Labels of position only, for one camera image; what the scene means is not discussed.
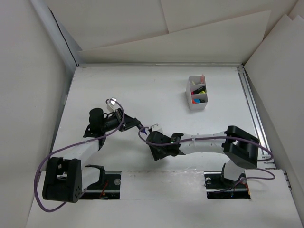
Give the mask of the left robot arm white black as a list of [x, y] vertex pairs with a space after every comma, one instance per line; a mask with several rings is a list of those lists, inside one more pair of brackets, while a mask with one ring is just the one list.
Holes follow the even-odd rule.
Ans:
[[141, 129], [142, 124], [138, 119], [124, 114], [121, 108], [109, 114], [101, 108], [92, 109], [89, 112], [89, 125], [83, 135], [89, 141], [73, 146], [62, 157], [48, 160], [43, 199], [76, 203], [88, 187], [103, 187], [106, 184], [104, 167], [89, 165], [87, 161], [103, 147], [107, 133], [114, 130], [124, 132], [133, 127]]

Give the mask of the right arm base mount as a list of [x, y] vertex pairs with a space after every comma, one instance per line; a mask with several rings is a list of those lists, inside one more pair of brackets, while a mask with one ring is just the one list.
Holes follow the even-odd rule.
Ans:
[[223, 177], [222, 171], [205, 171], [204, 180], [207, 199], [251, 199], [250, 192], [246, 181], [238, 183], [245, 178], [243, 171], [236, 181], [231, 181]]

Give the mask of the yellow cap black highlighter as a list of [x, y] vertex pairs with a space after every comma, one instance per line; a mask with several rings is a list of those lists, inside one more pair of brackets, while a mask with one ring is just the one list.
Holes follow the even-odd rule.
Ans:
[[191, 92], [192, 95], [197, 95], [197, 94], [205, 94], [206, 93], [206, 87], [202, 86], [194, 91]]

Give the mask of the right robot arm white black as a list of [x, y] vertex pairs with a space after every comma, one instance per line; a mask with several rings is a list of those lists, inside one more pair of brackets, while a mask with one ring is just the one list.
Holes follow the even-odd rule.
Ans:
[[157, 125], [150, 128], [146, 138], [155, 161], [167, 156], [193, 153], [218, 153], [229, 158], [223, 165], [219, 181], [231, 187], [247, 169], [256, 169], [259, 140], [248, 132], [230, 125], [227, 130], [214, 134], [174, 133], [168, 137]]

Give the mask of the pink cap black highlighter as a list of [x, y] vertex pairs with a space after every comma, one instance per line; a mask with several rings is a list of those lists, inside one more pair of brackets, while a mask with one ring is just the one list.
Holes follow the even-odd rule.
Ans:
[[191, 92], [192, 95], [199, 94], [201, 91], [204, 91], [204, 88], [198, 88]]

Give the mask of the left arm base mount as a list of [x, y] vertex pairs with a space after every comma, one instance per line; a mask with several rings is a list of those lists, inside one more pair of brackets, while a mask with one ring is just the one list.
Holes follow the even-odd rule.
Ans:
[[119, 200], [121, 171], [105, 171], [104, 166], [87, 165], [81, 170], [80, 200]]

